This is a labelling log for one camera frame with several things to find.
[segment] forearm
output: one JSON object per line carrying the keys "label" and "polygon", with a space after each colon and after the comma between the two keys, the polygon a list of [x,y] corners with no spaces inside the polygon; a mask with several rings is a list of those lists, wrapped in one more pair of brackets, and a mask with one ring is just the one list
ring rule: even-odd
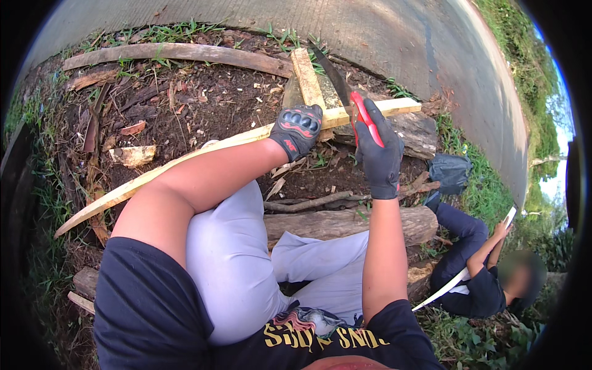
{"label": "forearm", "polygon": [[370,235],[362,273],[366,323],[387,304],[407,298],[407,252],[398,199],[372,202]]}
{"label": "forearm", "polygon": [[269,139],[186,160],[144,185],[121,212],[112,236],[150,244],[185,267],[190,219],[287,161]]}
{"label": "forearm", "polygon": [[497,242],[496,246],[493,247],[491,253],[489,254],[489,260],[487,260],[487,269],[489,270],[493,266],[497,265],[497,260],[500,257],[501,248],[504,245],[504,240],[506,238],[501,238],[499,242]]}
{"label": "forearm", "polygon": [[501,240],[501,238],[501,235],[494,233],[489,239],[485,241],[485,243],[483,243],[481,248],[479,248],[479,250],[476,251],[475,254],[473,254],[466,261],[466,267],[469,270],[469,274],[471,274],[471,278],[478,274],[479,271],[483,268],[483,262],[485,261],[485,258],[487,258],[487,255],[494,249],[494,247]]}

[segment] black bag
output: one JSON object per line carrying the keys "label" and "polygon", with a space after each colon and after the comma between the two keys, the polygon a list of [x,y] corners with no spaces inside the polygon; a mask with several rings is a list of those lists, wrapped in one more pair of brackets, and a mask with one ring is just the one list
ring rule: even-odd
{"label": "black bag", "polygon": [[473,165],[468,157],[438,153],[427,161],[430,179],[440,182],[441,194],[460,194],[467,186]]}

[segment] hand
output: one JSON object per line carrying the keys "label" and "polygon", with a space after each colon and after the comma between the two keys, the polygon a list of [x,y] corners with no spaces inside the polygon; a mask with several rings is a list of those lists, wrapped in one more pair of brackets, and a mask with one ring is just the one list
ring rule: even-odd
{"label": "hand", "polygon": [[374,142],[368,126],[358,121],[356,160],[363,164],[372,199],[394,199],[399,195],[399,170],[405,144],[372,100],[364,99],[364,107],[377,126],[384,148]]}
{"label": "hand", "polygon": [[275,120],[269,138],[278,143],[288,155],[288,163],[308,154],[321,132],[323,110],[317,104],[284,108]]}
{"label": "hand", "polygon": [[495,235],[500,236],[500,238],[505,238],[508,233],[510,232],[510,230],[512,229],[512,227],[514,227],[513,224],[509,225],[508,228],[506,229],[506,221],[507,219],[505,218],[504,220],[500,221],[493,229],[493,233]]}

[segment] concrete road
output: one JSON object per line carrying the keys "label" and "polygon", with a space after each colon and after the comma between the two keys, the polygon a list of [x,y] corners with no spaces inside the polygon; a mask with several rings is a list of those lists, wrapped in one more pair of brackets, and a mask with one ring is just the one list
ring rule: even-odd
{"label": "concrete road", "polygon": [[33,45],[28,69],[96,30],[223,22],[320,35],[333,53],[408,87],[421,99],[454,91],[454,121],[479,144],[522,206],[527,134],[497,43],[468,0],[64,0]]}

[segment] sky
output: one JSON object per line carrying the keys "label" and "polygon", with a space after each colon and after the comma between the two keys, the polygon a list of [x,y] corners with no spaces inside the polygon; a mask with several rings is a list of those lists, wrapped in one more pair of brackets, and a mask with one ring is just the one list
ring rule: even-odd
{"label": "sky", "polygon": [[[536,27],[535,35],[543,40],[542,35]],[[555,122],[555,128],[557,129],[557,142],[559,143],[560,154],[566,156],[568,152],[568,142],[574,137],[574,122],[571,113],[570,96],[565,86],[565,80],[561,75],[561,71],[555,59],[553,59],[553,66],[555,67],[555,73],[557,74],[559,94],[551,96],[547,100],[547,110],[553,115],[553,121]],[[560,199],[563,199],[563,195],[565,195],[566,168],[567,161],[560,161],[557,168],[557,177],[548,179],[546,182],[541,180],[539,183],[540,190],[543,194],[548,195],[550,199],[555,199],[558,195],[560,195]]]}

